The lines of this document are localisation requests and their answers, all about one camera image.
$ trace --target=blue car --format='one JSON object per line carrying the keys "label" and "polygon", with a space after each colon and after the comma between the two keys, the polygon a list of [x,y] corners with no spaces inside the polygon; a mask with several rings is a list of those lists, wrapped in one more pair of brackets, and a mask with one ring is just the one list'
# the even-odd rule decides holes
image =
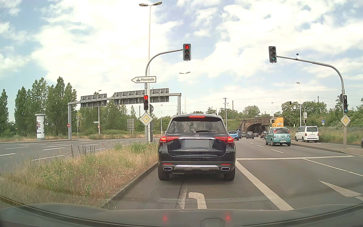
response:
{"label": "blue car", "polygon": [[234,140],[239,140],[240,135],[237,131],[229,131],[228,133]]}

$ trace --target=road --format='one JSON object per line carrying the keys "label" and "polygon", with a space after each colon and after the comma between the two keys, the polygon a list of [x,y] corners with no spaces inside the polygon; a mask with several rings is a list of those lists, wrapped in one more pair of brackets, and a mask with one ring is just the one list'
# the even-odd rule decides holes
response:
{"label": "road", "polygon": [[111,209],[291,210],[363,203],[363,157],[299,146],[236,141],[232,182],[219,176],[172,175],[155,169],[110,204]]}
{"label": "road", "polygon": [[87,151],[91,149],[100,151],[113,148],[116,144],[127,145],[133,142],[144,141],[144,138],[135,139],[79,139],[66,141],[35,141],[35,142],[1,142],[0,143],[0,172],[10,170],[23,160],[49,161],[54,158],[71,155],[71,145],[74,154],[82,152],[82,146]]}

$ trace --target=rear bumper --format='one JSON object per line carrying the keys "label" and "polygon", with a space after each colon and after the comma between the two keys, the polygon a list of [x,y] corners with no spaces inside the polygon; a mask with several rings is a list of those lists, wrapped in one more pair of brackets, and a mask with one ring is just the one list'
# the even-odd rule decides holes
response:
{"label": "rear bumper", "polygon": [[235,162],[160,162],[158,168],[169,173],[226,173],[235,171]]}

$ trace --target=directional sign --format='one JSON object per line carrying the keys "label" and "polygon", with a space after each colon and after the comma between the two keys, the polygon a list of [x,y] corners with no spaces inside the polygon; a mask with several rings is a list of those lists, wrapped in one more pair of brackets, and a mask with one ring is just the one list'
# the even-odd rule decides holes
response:
{"label": "directional sign", "polygon": [[148,113],[144,113],[139,120],[145,125],[148,126],[149,123],[153,120],[153,118],[148,114]]}
{"label": "directional sign", "polygon": [[156,83],[156,76],[137,76],[131,80],[136,84],[140,83]]}
{"label": "directional sign", "polygon": [[345,114],[344,117],[341,118],[341,122],[346,127],[350,123],[350,118]]}

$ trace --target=advertising column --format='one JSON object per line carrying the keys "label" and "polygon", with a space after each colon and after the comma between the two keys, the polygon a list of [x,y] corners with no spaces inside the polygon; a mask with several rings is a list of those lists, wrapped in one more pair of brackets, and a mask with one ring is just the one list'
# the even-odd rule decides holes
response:
{"label": "advertising column", "polygon": [[45,137],[44,137],[44,116],[45,115],[46,114],[42,114],[42,113],[35,114],[37,140],[45,140]]}

